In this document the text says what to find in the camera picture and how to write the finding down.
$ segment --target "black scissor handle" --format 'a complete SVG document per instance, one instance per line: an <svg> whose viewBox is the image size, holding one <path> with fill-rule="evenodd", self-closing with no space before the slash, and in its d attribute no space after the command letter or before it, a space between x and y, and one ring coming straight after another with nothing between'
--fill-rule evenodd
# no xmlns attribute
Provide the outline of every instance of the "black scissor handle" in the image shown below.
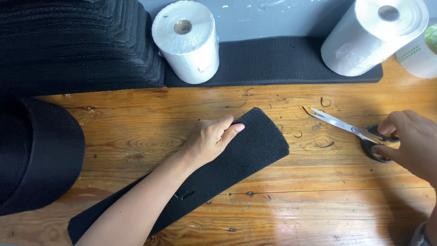
<svg viewBox="0 0 437 246"><path fill-rule="evenodd" d="M369 126L368 128L367 128L367 131L368 132L370 132L371 134L373 134L373 135L376 135L376 136L378 136L378 137L380 137L381 139L381 141L384 141L384 142L391 142L391 143L397 143L397 142L399 142L399 138L398 137L395 137L395 136L384 136L384 135L382 135L382 134L380 134L379 132L378 132L378 126L379 126L379 124L375 124L375 125L372 125L372 126Z"/></svg>
<svg viewBox="0 0 437 246"><path fill-rule="evenodd" d="M361 139L361 147L363 148L364 152L366 153L366 155L368 157L370 157L378 162L383 162L383 163L391 162L391 160L389 160L389 159L379 158L372 153L372 146L375 146L375 145L379 145L379 144L374 143L372 141L369 141L367 139Z"/></svg>

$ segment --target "white paper roll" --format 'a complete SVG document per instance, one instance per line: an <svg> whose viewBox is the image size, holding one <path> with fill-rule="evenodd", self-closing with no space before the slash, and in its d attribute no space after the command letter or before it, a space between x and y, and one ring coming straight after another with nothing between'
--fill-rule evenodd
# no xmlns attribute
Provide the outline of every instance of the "white paper roll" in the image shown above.
<svg viewBox="0 0 437 246"><path fill-rule="evenodd" d="M322 45L334 72L361 75L418 37L429 14L422 0L355 0Z"/></svg>
<svg viewBox="0 0 437 246"><path fill-rule="evenodd" d="M219 68L219 41L214 17L194 1L177 1L163 8L152 36L176 75L189 84L209 80Z"/></svg>
<svg viewBox="0 0 437 246"><path fill-rule="evenodd" d="M411 74L426 79L437 78L437 24L398 50L396 57Z"/></svg>

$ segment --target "hand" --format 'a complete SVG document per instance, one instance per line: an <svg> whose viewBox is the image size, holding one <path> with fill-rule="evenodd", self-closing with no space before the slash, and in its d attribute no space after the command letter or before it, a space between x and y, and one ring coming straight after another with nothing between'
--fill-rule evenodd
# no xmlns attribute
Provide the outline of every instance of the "hand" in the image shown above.
<svg viewBox="0 0 437 246"><path fill-rule="evenodd" d="M375 145L372 152L391 159L417 177L437 188L437 124L414 111L392 112L378 127L378 132L399 137L394 149Z"/></svg>
<svg viewBox="0 0 437 246"><path fill-rule="evenodd" d="M221 119L199 120L196 123L180 150L193 168L198 169L217 158L244 129L241 123L231 125L233 121L234 117L227 115Z"/></svg>

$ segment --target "wood grain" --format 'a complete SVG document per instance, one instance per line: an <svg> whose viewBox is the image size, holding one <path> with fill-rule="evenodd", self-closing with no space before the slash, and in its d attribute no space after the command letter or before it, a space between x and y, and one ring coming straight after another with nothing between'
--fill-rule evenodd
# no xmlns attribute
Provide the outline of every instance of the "wood grain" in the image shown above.
<svg viewBox="0 0 437 246"><path fill-rule="evenodd" d="M41 97L66 108L80 123L86 139L83 169L57 202L0 217L0 243L71 245L69 219L153 170L179 149L197 119L239 117L259 107L283 131L290 155L223 191L145 245L400 245L429 216L434 190L395 163L367 158L358 138L301 108L323 109L357 127L403 109L437 120L436 79L410 75L393 57L383 68L384 78L377 84L161 88ZM323 107L321 97L330 106ZM328 148L317 146L331 142Z"/></svg>

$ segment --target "left hand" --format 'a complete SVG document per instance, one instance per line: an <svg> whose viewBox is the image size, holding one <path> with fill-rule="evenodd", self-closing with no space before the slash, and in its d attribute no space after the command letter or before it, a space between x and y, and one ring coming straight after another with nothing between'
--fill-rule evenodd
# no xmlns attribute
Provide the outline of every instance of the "left hand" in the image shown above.
<svg viewBox="0 0 437 246"><path fill-rule="evenodd" d="M244 129L241 123L232 124L234 117L226 115L216 120L199 120L179 151L195 170L213 161L229 142Z"/></svg>

